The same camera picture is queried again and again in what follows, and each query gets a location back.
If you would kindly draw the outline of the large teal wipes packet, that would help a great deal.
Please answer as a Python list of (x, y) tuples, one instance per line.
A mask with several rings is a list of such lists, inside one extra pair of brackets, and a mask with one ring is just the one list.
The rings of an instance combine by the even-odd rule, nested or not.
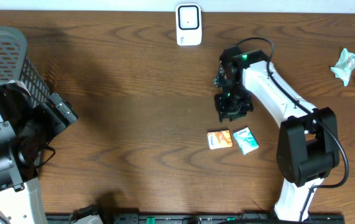
[(347, 48), (344, 48), (339, 56), (339, 60), (336, 62), (335, 66), (331, 67), (330, 70), (334, 73), (336, 78), (339, 78), (344, 86), (347, 86), (351, 74), (355, 69), (355, 54), (349, 52)]

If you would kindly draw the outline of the small teal tissue packet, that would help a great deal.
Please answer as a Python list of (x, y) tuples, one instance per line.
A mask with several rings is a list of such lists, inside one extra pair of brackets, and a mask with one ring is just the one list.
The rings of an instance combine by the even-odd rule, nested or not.
[(259, 148), (259, 145), (249, 127), (236, 131), (233, 134), (233, 137), (244, 155)]

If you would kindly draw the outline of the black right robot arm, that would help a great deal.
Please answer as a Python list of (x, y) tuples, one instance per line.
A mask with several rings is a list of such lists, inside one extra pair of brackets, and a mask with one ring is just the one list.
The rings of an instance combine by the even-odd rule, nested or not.
[(339, 165), (336, 115), (304, 100), (275, 70), (261, 50), (242, 52), (234, 45), (219, 57), (214, 84), (219, 120), (234, 121), (253, 111), (255, 96), (279, 127), (276, 160), (284, 182), (274, 206), (277, 218), (300, 222), (316, 191)]

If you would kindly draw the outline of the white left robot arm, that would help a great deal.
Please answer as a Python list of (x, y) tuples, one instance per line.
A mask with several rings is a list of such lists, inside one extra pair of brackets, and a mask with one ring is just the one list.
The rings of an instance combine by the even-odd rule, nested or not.
[(24, 83), (0, 82), (0, 223), (46, 223), (38, 169), (43, 150), (77, 121), (57, 93), (35, 106)]

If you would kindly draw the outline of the orange tissue packet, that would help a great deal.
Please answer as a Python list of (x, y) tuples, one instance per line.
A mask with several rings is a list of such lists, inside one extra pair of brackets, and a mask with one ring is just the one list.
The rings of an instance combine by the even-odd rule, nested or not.
[(211, 150), (233, 146), (229, 130), (208, 132), (207, 140)]

